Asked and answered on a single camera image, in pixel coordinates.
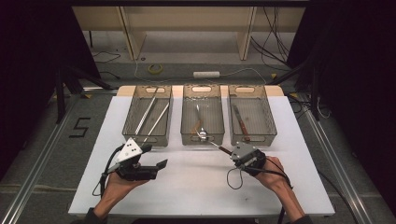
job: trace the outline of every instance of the metal tray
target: metal tray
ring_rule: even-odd
[[[136,86],[122,134],[139,146],[166,147],[172,103],[172,86]]]
[[[264,86],[230,85],[229,95],[231,144],[271,146],[277,132]]]
[[[202,129],[206,132],[201,137]],[[185,85],[181,118],[183,145],[222,144],[224,120],[219,85]]]

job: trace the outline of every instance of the sleeve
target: sleeve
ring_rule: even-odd
[[[291,223],[291,224],[313,224],[314,222],[312,222],[311,217],[309,216],[304,216],[304,217],[300,217],[299,219],[297,219],[295,222]]]
[[[93,208],[88,210],[87,216],[84,218],[84,224],[107,224],[107,218],[105,220],[100,219],[93,212]]]

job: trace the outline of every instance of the metal rail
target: metal rail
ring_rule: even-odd
[[[303,96],[302,94],[299,95],[303,101],[307,101],[308,99]],[[355,214],[357,220],[360,224],[366,223],[373,223],[370,219],[367,210],[359,193],[356,191],[355,187],[353,186],[347,171],[345,170],[344,166],[342,165],[341,161],[338,159],[336,152],[334,151],[332,144],[330,143],[329,138],[327,137],[326,133],[324,132],[320,121],[316,121],[314,116],[310,111],[307,111],[306,116],[311,124],[312,129],[317,136],[320,145],[326,155],[327,160],[329,161],[330,166],[332,167],[332,171],[337,178],[338,183],[340,184],[341,190],[344,192],[346,199],[348,200],[349,204],[352,207],[352,211]]]
[[[64,126],[69,120],[70,112],[73,110],[78,99],[79,96],[77,95],[74,95],[70,98],[70,103],[66,108],[64,118],[59,124],[56,124],[54,130],[49,137],[49,140],[47,141],[40,155],[38,156],[37,161],[35,162],[35,165],[33,166],[31,172],[26,177],[24,183],[21,185],[20,190],[18,191],[17,195],[7,209],[6,215],[2,220],[2,224],[17,223],[24,206],[26,205],[30,195],[32,194],[33,189],[35,188],[35,184],[37,183],[44,168],[46,167],[47,161],[49,160],[53,149],[55,149],[56,144],[58,143],[61,133],[64,130]]]

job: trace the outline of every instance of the tabletop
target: tabletop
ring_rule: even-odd
[[[224,116],[223,146],[232,149],[229,130],[228,96],[221,86]],[[174,102],[168,147],[153,149],[140,160],[143,165],[155,165],[168,159],[157,179],[134,189],[110,212],[110,215],[129,217],[264,217],[277,216],[281,204],[275,194],[255,178],[238,170],[229,156],[212,146],[183,146],[180,123],[181,86],[174,86]],[[121,134],[131,96],[115,96],[106,113],[90,160],[70,206],[71,215],[83,216],[94,207],[99,197],[92,191],[106,162],[116,147],[125,143]],[[304,211],[311,216],[334,214],[327,192],[320,181],[301,130],[285,96],[269,96],[269,104],[276,123],[277,136],[270,147],[260,147],[268,156],[282,161],[294,192]]]

